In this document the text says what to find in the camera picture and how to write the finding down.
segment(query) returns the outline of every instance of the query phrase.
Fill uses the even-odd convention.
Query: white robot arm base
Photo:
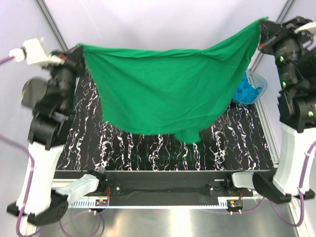
[[[45,150],[45,145],[34,142],[29,145],[29,152],[35,160],[32,184],[29,198],[24,210],[25,214],[35,214],[43,212],[50,206],[51,185],[54,178],[56,165],[64,146],[53,147],[49,151]],[[24,184],[20,196],[16,202],[19,210],[23,206],[23,199],[31,170],[29,159]]]
[[[305,152],[316,139],[316,128],[307,128],[303,133],[282,124],[282,147],[279,166],[273,176],[272,183],[284,196],[298,196],[298,187],[302,174]],[[310,173],[314,154],[310,154],[303,186],[300,191],[306,194],[310,191]],[[254,171],[232,174],[233,184],[237,188],[255,189],[253,184]]]

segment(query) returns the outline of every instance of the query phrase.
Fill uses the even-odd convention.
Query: silver metal floor
[[[244,210],[256,205],[244,200]],[[278,209],[287,220],[292,220],[288,204]],[[63,223],[82,209],[69,209]],[[102,212],[105,227],[96,237],[296,237],[295,228],[285,225],[265,201],[249,214],[229,215],[208,213],[205,210],[148,210],[107,209]],[[98,216],[85,213],[67,224],[65,230],[74,237],[90,236],[98,225]],[[58,224],[46,227],[38,237],[65,236]]]

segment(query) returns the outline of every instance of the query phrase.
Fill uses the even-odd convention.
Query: black marbled table surface
[[[77,87],[76,118],[57,170],[249,170],[273,163],[254,105],[231,104],[192,145],[173,135],[144,136],[102,122],[101,100],[90,75]]]

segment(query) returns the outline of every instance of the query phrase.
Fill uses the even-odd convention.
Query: cable connector
[[[300,187],[297,187],[297,190],[298,190],[298,192],[299,192],[298,194],[300,194],[300,193],[303,194],[303,193],[304,193],[304,192],[302,191],[302,188],[300,188]]]
[[[14,57],[14,61],[21,62],[26,58],[25,52],[22,48],[15,48],[9,52],[10,57]]]

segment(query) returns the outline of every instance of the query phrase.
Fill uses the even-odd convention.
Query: white wall
[[[0,58],[35,37],[45,37],[49,49],[58,48],[34,0],[0,0],[0,20]],[[22,87],[29,78],[47,77],[48,73],[25,62],[11,62],[0,67],[0,75],[0,134],[26,146],[31,111],[20,105]],[[21,192],[27,162],[25,154],[0,143],[0,236],[17,236],[16,217],[7,214],[6,207],[16,201]]]
[[[69,47],[153,50],[207,48],[265,16],[285,0],[46,0]]]
[[[297,0],[292,11],[286,20],[290,20],[295,16],[303,16],[316,20],[316,1],[315,0]],[[265,94],[262,96],[262,101],[266,108],[266,113],[268,114],[268,119],[270,121],[272,130],[274,132],[274,137],[276,140],[277,147],[280,151],[281,149],[281,125],[279,122],[279,111],[277,108],[277,96],[278,92],[281,89],[277,68],[275,66],[275,60],[273,56],[265,55],[260,62],[256,73],[263,76],[268,82],[268,88]],[[310,179],[311,188],[316,191],[316,161],[314,160],[311,179]],[[314,234],[316,236],[316,199],[306,201],[305,209],[307,211],[307,218],[313,224]]]

